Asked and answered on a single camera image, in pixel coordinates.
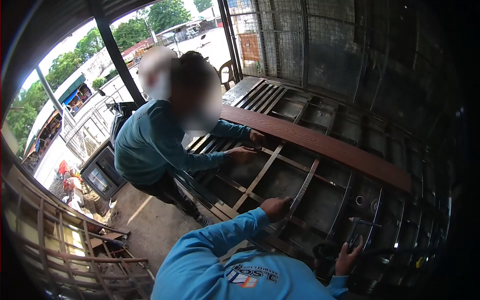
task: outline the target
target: green awning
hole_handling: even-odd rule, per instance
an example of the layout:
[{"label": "green awning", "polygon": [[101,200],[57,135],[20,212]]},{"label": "green awning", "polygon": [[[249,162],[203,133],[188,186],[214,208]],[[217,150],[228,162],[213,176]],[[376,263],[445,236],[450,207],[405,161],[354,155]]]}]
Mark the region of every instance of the green awning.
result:
[{"label": "green awning", "polygon": [[58,101],[60,103],[63,103],[67,98],[68,96],[70,96],[82,83],[85,82],[85,76],[83,74],[80,73],[80,76],[78,76],[74,81],[73,83],[67,88],[67,90],[65,90],[61,96],[58,97]]}]

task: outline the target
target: sneaker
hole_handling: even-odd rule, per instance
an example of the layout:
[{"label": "sneaker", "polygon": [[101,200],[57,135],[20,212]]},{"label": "sneaker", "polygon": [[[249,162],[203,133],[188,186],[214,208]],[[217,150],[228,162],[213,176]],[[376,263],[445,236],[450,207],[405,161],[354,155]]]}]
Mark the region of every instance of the sneaker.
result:
[{"label": "sneaker", "polygon": [[200,213],[200,216],[197,218],[197,222],[202,224],[203,227],[207,227],[208,225],[213,224],[212,218],[210,218],[209,216],[205,216],[202,213]]}]

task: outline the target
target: plastic chair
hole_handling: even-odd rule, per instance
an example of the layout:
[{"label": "plastic chair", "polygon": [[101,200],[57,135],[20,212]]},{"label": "plastic chair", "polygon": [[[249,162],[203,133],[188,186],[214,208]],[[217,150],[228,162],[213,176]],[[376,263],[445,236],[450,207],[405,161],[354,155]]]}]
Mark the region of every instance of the plastic chair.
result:
[{"label": "plastic chair", "polygon": [[[226,82],[222,82],[222,70],[224,68],[228,68],[228,79]],[[231,60],[227,61],[220,67],[220,69],[218,70],[218,77],[220,78],[220,82],[225,86],[225,90],[228,91],[230,89],[230,81],[233,80],[233,69]]]}]

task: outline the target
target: hand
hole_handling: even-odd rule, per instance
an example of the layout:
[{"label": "hand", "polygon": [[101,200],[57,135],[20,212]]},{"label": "hand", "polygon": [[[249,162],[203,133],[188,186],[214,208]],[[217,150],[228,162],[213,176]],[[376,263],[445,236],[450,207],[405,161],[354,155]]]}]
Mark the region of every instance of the hand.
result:
[{"label": "hand", "polygon": [[253,148],[242,146],[229,150],[228,154],[237,164],[244,165],[251,163],[257,152]]},{"label": "hand", "polygon": [[346,276],[350,273],[350,268],[353,261],[362,251],[363,236],[360,236],[360,244],[357,248],[353,249],[352,253],[348,254],[348,243],[345,242],[340,251],[340,255],[335,264],[335,276]]},{"label": "hand", "polygon": [[258,147],[265,145],[265,136],[257,130],[250,129],[250,140]]},{"label": "hand", "polygon": [[292,202],[292,197],[286,197],[284,199],[270,198],[263,201],[263,203],[260,204],[260,208],[267,214],[270,223],[275,223],[288,214]]}]

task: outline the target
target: printed logo on shirt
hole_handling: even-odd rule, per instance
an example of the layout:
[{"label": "printed logo on shirt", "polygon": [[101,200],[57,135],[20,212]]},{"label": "printed logo on shirt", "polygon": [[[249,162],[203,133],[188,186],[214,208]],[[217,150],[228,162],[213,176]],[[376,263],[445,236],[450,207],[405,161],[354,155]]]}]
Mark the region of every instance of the printed logo on shirt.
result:
[{"label": "printed logo on shirt", "polygon": [[241,264],[233,266],[227,273],[228,282],[238,284],[242,288],[254,288],[261,277],[276,283],[278,273],[264,267],[243,266]]}]

